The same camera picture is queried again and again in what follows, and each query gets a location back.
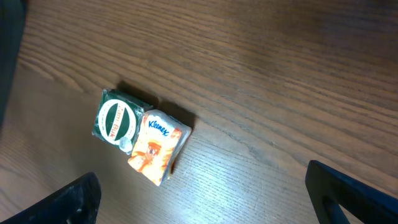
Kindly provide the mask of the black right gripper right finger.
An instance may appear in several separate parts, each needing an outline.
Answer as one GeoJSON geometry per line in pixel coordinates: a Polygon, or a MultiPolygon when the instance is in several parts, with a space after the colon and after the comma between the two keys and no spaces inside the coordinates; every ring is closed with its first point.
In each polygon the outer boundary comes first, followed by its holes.
{"type": "Polygon", "coordinates": [[[397,223],[397,199],[319,161],[308,163],[305,185],[320,223],[397,223]]]}

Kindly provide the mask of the orange tissue pack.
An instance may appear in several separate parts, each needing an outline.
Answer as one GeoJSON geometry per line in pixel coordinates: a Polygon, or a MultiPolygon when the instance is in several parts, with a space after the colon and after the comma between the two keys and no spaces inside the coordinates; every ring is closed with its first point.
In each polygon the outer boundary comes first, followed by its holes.
{"type": "Polygon", "coordinates": [[[169,178],[174,160],[191,132],[191,127],[163,111],[147,111],[127,163],[160,186],[169,178]]]}

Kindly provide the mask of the black healing ointment box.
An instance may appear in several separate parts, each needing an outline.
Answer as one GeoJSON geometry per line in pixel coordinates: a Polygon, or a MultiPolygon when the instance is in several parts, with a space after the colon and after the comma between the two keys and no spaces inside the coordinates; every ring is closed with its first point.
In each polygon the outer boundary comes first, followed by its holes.
{"type": "Polygon", "coordinates": [[[119,90],[104,89],[92,135],[130,154],[144,113],[152,108],[152,105],[119,90]]]}

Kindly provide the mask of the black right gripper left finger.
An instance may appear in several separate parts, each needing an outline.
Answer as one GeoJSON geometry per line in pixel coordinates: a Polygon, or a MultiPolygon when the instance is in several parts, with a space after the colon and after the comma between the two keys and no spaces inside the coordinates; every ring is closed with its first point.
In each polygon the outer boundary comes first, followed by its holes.
{"type": "Polygon", "coordinates": [[[101,186],[89,172],[1,224],[95,224],[101,186]]]}

